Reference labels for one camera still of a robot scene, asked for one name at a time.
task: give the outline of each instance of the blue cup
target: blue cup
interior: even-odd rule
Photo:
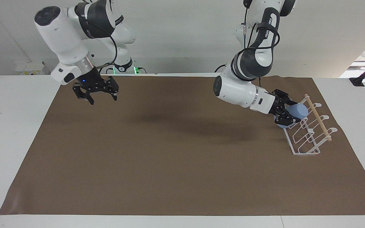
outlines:
[[[308,115],[308,108],[304,104],[291,105],[291,106],[287,107],[287,110],[293,117],[300,118],[301,120],[303,120]],[[284,126],[284,125],[280,125],[280,124],[277,124],[277,125],[281,128],[289,128],[291,126],[294,126],[295,124],[296,123],[291,124],[290,126]]]

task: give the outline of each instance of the wooden rod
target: wooden rod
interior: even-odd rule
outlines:
[[[321,118],[320,118],[320,116],[319,116],[319,113],[316,111],[316,108],[315,108],[315,106],[313,105],[313,103],[312,103],[312,101],[311,101],[310,97],[308,96],[308,94],[305,94],[305,98],[307,99],[307,102],[308,102],[309,106],[311,107],[312,112],[313,112],[313,114],[315,115],[315,117],[316,117],[316,119],[317,119],[317,121],[318,121],[318,123],[319,123],[319,126],[322,128],[323,133],[325,134],[325,136],[329,136],[328,141],[329,141],[329,142],[331,142],[331,141],[332,141],[332,137],[330,137],[329,132],[328,132],[328,130],[327,130],[327,129],[326,129],[326,127],[325,127],[325,124],[324,124],[324,123],[323,123],[323,121],[321,120]]]

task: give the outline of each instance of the white wire rack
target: white wire rack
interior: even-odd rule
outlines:
[[[327,141],[332,141],[331,134],[337,131],[337,128],[327,129],[323,121],[329,119],[329,116],[322,115],[316,111],[316,108],[322,106],[320,103],[312,103],[308,94],[300,102],[308,108],[308,115],[299,123],[284,129],[285,137],[294,155],[316,155],[320,154],[319,146]],[[291,137],[288,131],[295,131]]]

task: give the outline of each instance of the white table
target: white table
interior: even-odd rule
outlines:
[[[215,76],[213,73],[192,75]],[[365,169],[365,89],[353,87],[347,79],[314,81]],[[0,207],[58,88],[59,84],[48,75],[0,76]],[[365,227],[365,216],[3,215],[0,216],[2,226],[354,228]]]

